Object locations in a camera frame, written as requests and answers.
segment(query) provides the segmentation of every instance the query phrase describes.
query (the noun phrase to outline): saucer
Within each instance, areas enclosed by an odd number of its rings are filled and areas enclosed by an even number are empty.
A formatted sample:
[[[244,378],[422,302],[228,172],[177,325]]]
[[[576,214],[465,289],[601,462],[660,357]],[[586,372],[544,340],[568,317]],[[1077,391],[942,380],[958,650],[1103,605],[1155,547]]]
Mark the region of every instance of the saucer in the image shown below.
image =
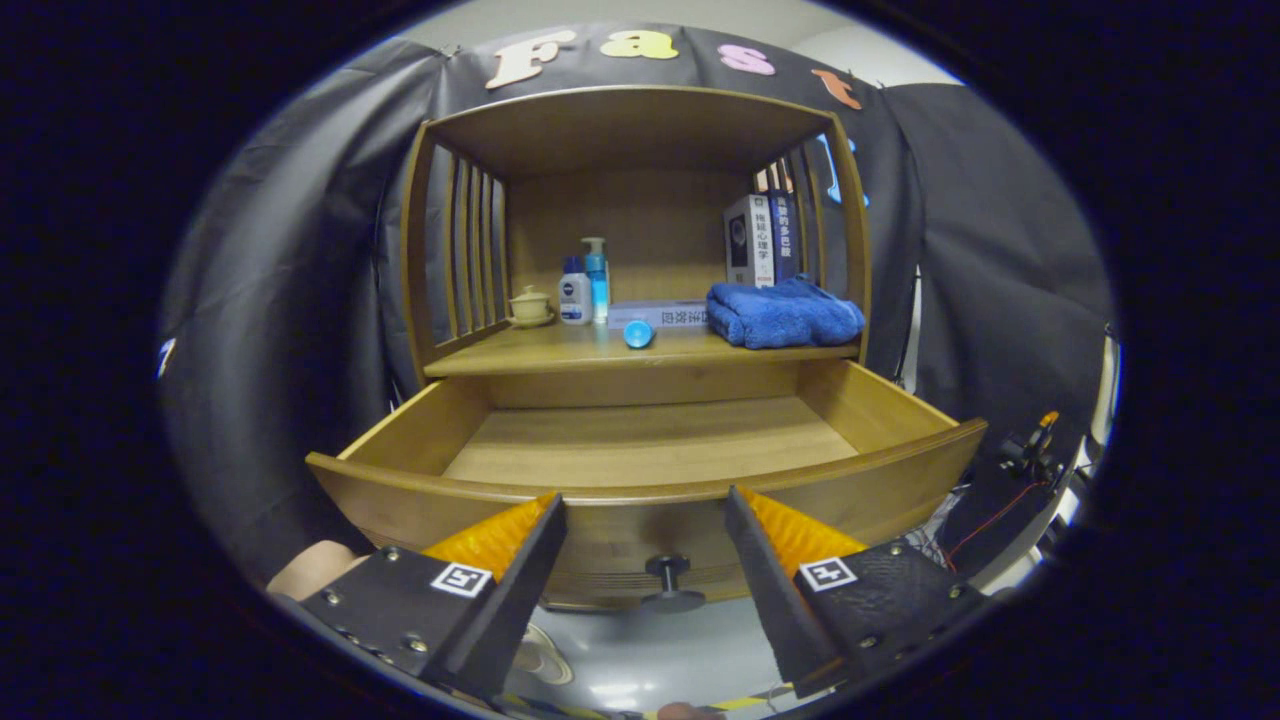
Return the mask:
[[[556,313],[548,313],[547,315],[541,318],[534,318],[532,320],[521,320],[518,318],[508,318],[508,319],[511,320],[511,324],[516,325],[517,328],[536,328],[538,325],[545,325],[554,318]]]

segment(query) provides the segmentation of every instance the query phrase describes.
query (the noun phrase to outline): white wall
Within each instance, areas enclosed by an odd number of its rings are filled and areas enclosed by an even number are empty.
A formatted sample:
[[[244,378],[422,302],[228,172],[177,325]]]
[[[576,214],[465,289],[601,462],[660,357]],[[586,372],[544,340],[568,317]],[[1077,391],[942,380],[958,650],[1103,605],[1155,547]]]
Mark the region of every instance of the white wall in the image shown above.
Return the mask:
[[[401,35],[431,47],[468,47],[557,24],[620,19],[739,35],[851,70],[873,85],[959,82],[879,31],[805,0],[470,0]]]
[[[924,55],[861,23],[820,32],[787,50],[847,70],[876,86],[916,82],[964,85]]]

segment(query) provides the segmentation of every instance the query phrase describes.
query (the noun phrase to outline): book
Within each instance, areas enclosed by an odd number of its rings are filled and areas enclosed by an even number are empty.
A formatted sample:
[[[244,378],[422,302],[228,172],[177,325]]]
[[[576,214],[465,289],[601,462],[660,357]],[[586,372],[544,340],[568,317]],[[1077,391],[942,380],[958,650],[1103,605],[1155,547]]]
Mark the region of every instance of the book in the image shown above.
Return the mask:
[[[748,195],[724,210],[726,282],[773,287],[773,220],[765,195]]]
[[[774,190],[769,192],[769,213],[773,219],[773,282],[780,283],[800,272],[791,224],[796,220],[796,204],[785,191]]]
[[[707,325],[707,300],[639,300],[609,305],[609,329],[622,329],[631,320],[657,328]]]

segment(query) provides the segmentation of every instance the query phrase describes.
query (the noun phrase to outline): white bottle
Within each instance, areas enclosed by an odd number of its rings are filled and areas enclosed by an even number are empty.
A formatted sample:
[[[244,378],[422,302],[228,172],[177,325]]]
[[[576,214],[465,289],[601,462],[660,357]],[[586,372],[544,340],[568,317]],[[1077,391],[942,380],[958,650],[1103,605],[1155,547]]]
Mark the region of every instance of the white bottle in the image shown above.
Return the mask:
[[[564,259],[559,306],[561,320],[567,325],[585,325],[591,322],[591,278],[582,272],[582,259],[577,255]]]

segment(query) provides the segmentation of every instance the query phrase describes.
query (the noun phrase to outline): blue cap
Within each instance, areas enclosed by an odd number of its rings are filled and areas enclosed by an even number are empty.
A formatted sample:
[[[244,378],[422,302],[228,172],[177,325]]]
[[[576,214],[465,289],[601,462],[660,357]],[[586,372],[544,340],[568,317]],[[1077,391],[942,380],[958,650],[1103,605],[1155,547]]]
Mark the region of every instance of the blue cap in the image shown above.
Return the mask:
[[[653,340],[653,328],[644,320],[631,320],[622,331],[627,347],[641,348]]]

